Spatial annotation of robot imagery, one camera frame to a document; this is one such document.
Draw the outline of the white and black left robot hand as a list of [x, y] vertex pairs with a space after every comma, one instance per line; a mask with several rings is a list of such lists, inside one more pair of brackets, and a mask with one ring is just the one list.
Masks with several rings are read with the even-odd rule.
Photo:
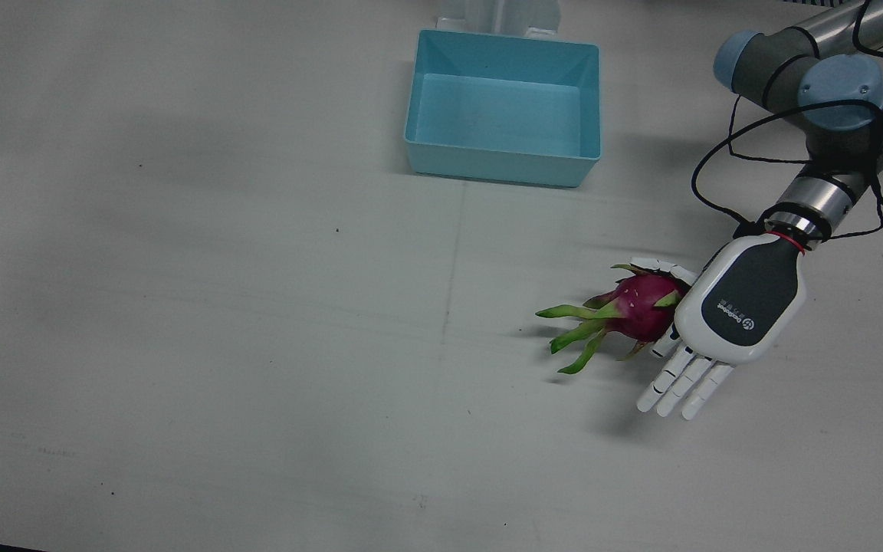
[[640, 412], [691, 420], [739, 366], [759, 360], [806, 298], [806, 249], [782, 233], [745, 235], [719, 249], [674, 308], [655, 347], [665, 364], [635, 402]]

